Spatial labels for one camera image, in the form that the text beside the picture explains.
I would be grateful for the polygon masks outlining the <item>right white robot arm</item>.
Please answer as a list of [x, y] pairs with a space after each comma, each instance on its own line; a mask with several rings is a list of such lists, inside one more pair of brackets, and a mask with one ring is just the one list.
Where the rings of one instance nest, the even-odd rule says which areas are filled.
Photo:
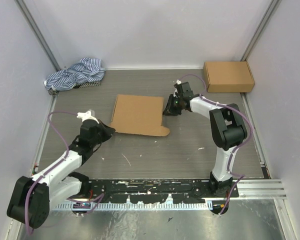
[[188, 82], [177, 81], [169, 95], [164, 116], [178, 116], [183, 110], [200, 114], [210, 120], [211, 135], [217, 147], [215, 165], [210, 172], [208, 187], [215, 197], [222, 197], [232, 187], [233, 161], [248, 132], [247, 119], [236, 104], [222, 104], [201, 94], [194, 94]]

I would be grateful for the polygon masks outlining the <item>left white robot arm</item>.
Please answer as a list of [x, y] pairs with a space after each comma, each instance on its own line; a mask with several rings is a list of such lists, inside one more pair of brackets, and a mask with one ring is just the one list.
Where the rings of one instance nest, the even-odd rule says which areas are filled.
[[15, 183], [6, 215], [37, 229], [43, 225], [52, 209], [73, 196], [90, 194], [89, 177], [76, 172], [101, 146], [115, 129], [100, 120], [82, 122], [75, 137], [62, 156], [46, 169], [31, 176], [21, 176]]

